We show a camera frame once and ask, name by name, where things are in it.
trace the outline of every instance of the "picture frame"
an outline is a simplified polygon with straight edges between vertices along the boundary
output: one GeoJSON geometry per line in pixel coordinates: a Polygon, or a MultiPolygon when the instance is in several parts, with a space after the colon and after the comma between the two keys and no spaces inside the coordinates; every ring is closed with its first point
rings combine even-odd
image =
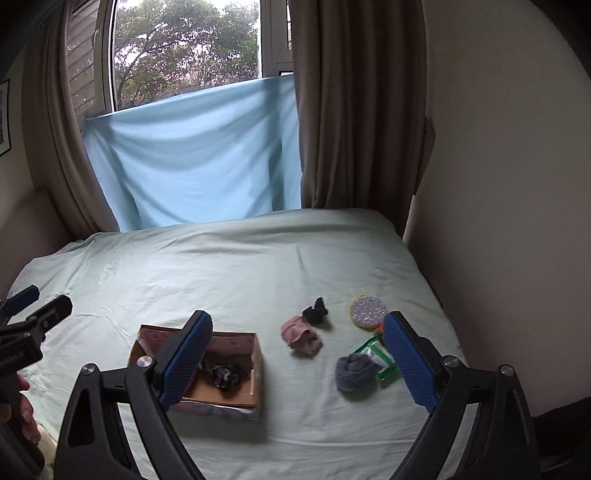
{"type": "Polygon", "coordinates": [[[0,83],[0,157],[11,149],[8,124],[8,91],[10,80],[0,83]]]}

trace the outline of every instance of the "brown curtain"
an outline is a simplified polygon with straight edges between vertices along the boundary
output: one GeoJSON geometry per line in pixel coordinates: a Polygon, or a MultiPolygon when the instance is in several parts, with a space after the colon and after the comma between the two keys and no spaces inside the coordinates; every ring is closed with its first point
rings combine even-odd
{"type": "Polygon", "coordinates": [[[43,23],[27,45],[22,130],[31,177],[49,195],[75,238],[119,227],[86,154],[70,97],[66,65],[72,2],[43,23]]]}
{"type": "Polygon", "coordinates": [[[290,0],[302,206],[375,209],[404,232],[420,171],[420,0],[290,0]]]}

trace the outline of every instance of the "window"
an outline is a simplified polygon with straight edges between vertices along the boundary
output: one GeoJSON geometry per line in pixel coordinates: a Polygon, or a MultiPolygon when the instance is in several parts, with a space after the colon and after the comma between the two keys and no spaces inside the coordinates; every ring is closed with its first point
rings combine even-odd
{"type": "Polygon", "coordinates": [[[293,70],[287,0],[82,0],[68,31],[78,119],[293,70]]]}

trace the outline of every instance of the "blue gripper pad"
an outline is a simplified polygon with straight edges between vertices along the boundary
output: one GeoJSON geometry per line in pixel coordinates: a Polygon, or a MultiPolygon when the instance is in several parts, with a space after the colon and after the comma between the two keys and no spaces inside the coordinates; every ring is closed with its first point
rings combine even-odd
{"type": "Polygon", "coordinates": [[[176,352],[173,353],[162,373],[158,403],[164,411],[167,411],[172,405],[176,405],[183,399],[183,395],[189,387],[205,349],[212,339],[212,332],[212,318],[208,313],[201,311],[195,312],[185,328],[179,332],[179,335],[183,335],[184,339],[176,352]]]}
{"type": "Polygon", "coordinates": [[[396,360],[414,402],[433,413],[439,403],[435,374],[400,325],[396,314],[388,313],[384,317],[384,343],[396,360]]]}
{"type": "Polygon", "coordinates": [[[4,304],[6,315],[12,317],[37,300],[39,300],[39,289],[35,285],[31,285],[6,301],[4,304]]]}

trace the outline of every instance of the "curtain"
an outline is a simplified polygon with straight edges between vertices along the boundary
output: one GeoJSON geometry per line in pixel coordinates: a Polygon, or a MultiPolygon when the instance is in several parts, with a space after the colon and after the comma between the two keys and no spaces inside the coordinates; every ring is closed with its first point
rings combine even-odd
{"type": "Polygon", "coordinates": [[[286,75],[83,120],[121,231],[301,208],[295,102],[286,75]]]}
{"type": "Polygon", "coordinates": [[[302,206],[359,207],[402,235],[420,171],[420,0],[290,0],[302,206]]]}
{"type": "Polygon", "coordinates": [[[74,238],[119,231],[90,164],[74,114],[66,48],[72,2],[60,7],[27,45],[22,130],[35,189],[45,189],[74,238]]]}

